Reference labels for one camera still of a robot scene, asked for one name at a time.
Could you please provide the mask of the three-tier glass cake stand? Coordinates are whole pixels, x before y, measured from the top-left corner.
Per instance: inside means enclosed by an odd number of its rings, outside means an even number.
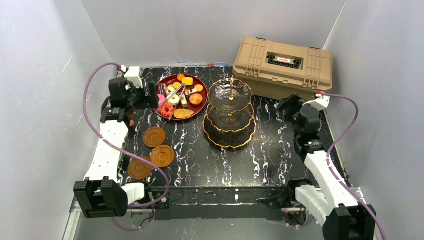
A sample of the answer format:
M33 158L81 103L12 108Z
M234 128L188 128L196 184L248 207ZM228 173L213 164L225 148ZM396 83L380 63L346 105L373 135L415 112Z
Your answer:
M251 88L234 77L211 85L203 119L203 132L210 143L236 150L252 140L256 132L252 96Z

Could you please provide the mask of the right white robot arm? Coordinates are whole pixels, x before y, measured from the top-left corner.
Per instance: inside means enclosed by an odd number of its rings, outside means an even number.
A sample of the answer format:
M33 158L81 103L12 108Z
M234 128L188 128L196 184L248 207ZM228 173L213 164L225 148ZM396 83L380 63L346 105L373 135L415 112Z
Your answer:
M348 187L332 159L331 145L325 150L319 137L321 112L330 103L332 94L316 92L314 99L303 100L294 93L279 102L292 119L294 149L314 176L321 191L307 179L292 180L292 199L305 207L322 227L326 240L373 240L376 212Z

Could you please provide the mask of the dark red round tray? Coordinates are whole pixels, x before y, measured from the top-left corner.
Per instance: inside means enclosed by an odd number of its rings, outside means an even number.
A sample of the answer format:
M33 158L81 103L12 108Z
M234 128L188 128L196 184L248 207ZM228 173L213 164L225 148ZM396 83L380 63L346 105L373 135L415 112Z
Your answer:
M186 100L187 100L187 102L188 102L188 108L186 108L186 109L189 109L189 110L192 110L192 111L194 111L194 115L192 115L191 117L189 117L189 118L186 118L186 119L177 119L177 118L175 118L175 117L172 117L170 120L176 120L176 121L182 121L182 120L187 120L187 119L190 119L190 118L192 118L192 117L194 117L194 116L196 116L196 115L198 115L203 109L204 109L204 107L207 105L207 102L208 102L208 89L207 89L207 86L206 86L206 84L202 81L202 80L200 80L198 77L195 77L195 76L193 76L193 75L189 75L189 74L187 74L187 73L179 73L179 74L184 74L185 75L185 77L191 77L191 78L193 78L193 85L192 86L186 86L185 87L185 90L184 90L184 92L182 93L182 94L185 94L185 91L186 90L189 90L189 89L193 89L193 88L195 88L195 85L203 85L203 91L202 92L198 92L197 94L201 94L202 96L203 96L203 101L202 101L202 103L200 104L200 105L197 105L197 106L195 106L195 105L192 105L191 103L190 103L190 101L189 101L189 97L187 97L186 96ZM160 94L160 92L159 92L159 90L158 90L158 84L159 83L162 83L162 84L166 84L166 86L168 87L168 86L173 86L173 83L175 83L175 82L180 82L181 84L182 84L182 82L181 81L178 81L177 80L177 75L178 74L174 74L174 75L171 75L171 76L168 76L168 77L166 77L166 78L164 78L164 79L162 79L162 80L160 80L159 82L157 82L156 84L155 84L155 87L156 87L156 91L157 91L157 94L159 95ZM182 108L182 104L181 104L181 102L177 105L177 107L176 107L176 109L183 109Z

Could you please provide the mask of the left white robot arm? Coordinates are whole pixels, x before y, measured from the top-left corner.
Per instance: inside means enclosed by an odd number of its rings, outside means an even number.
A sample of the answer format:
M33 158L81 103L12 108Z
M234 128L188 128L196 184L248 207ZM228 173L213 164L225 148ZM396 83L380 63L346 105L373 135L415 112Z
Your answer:
M140 182L120 186L118 166L123 143L129 132L134 109L157 108L156 87L149 83L145 91L140 80L125 77L108 83L109 96L101 106L99 141L84 179L76 181L74 195L87 219L123 217L130 205L145 198Z

